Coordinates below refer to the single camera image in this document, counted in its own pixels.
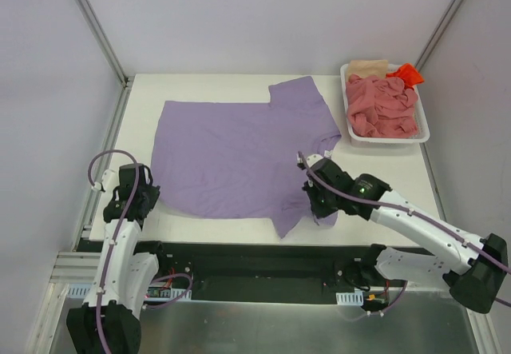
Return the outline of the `purple t shirt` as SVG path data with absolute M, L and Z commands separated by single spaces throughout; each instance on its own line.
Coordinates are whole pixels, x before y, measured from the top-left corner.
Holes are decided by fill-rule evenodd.
M 280 237 L 311 217 L 297 156 L 327 155 L 339 127 L 312 77 L 269 94 L 268 103 L 164 104 L 151 159 L 164 205 L 208 219 L 267 218 Z

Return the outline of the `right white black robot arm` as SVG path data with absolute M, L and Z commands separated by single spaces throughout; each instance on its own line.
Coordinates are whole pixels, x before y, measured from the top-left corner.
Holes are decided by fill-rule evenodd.
M 402 253 L 373 244 L 359 266 L 365 284 L 375 286 L 385 279 L 427 284 L 481 314 L 499 302 L 498 293 L 510 274 L 502 237 L 480 237 L 432 217 L 386 182 L 370 174 L 352 178 L 319 154 L 298 154 L 297 166 L 307 175 L 303 191 L 316 218 L 342 211 L 387 227 L 426 250 Z

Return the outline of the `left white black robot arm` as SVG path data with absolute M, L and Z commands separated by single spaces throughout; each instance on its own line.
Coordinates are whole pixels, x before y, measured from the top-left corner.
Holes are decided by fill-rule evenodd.
M 113 173 L 104 173 L 101 184 L 111 199 L 103 209 L 105 238 L 97 273 L 81 307 L 70 309 L 66 317 L 79 353 L 137 353 L 145 294 L 151 281 L 168 274 L 160 243 L 139 242 L 159 187 L 142 164 L 121 166 L 117 177 L 114 182 Z

